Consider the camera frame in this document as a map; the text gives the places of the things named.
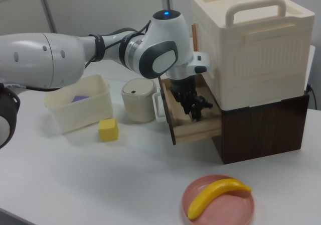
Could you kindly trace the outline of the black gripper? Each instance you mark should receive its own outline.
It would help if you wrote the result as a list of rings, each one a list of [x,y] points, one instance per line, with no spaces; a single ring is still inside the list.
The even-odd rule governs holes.
[[[199,120],[202,116],[201,109],[212,108],[203,96],[198,96],[196,92],[196,80],[194,76],[189,76],[180,80],[170,80],[170,91],[176,95],[176,101],[183,107],[184,113],[189,115],[191,120]]]

